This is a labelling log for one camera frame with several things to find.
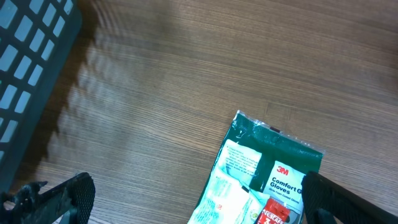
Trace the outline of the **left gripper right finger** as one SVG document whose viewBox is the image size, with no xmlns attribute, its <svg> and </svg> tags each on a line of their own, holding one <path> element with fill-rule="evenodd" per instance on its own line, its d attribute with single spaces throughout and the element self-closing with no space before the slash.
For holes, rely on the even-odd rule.
<svg viewBox="0 0 398 224">
<path fill-rule="evenodd" d="M 308 224 L 397 223 L 395 215 L 313 171 L 302 180 L 302 200 Z"/>
</svg>

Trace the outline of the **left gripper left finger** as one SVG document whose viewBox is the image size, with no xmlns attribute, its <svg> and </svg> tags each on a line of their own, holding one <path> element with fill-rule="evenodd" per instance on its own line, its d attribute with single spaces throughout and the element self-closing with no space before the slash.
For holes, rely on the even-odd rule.
<svg viewBox="0 0 398 224">
<path fill-rule="evenodd" d="M 47 184 L 31 182 L 15 194 L 1 193 L 1 223 L 78 223 L 87 224 L 95 201 L 92 176 L 82 172 L 41 193 Z"/>
</svg>

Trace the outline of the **red Nescafe sachet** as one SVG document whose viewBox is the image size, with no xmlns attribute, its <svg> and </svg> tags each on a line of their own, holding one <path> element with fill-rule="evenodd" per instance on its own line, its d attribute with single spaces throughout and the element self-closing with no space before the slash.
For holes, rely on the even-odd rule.
<svg viewBox="0 0 398 224">
<path fill-rule="evenodd" d="M 270 198 L 258 216 L 256 224 L 284 224 L 289 214 L 290 210 L 287 207 Z"/>
</svg>

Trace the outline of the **teal wipes packet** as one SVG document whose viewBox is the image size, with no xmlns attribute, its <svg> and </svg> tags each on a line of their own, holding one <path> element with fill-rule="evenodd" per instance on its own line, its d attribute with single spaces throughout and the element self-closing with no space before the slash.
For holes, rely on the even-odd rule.
<svg viewBox="0 0 398 224">
<path fill-rule="evenodd" d="M 253 224 L 270 195 L 247 188 L 220 169 L 214 169 L 188 224 Z"/>
</svg>

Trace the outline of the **dark grey mesh basket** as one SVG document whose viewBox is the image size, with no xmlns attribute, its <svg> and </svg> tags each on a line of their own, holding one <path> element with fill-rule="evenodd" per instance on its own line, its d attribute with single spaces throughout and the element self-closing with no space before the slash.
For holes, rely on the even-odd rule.
<svg viewBox="0 0 398 224">
<path fill-rule="evenodd" d="M 81 29 L 76 0 L 1 1 L 1 191 L 12 185 Z"/>
</svg>

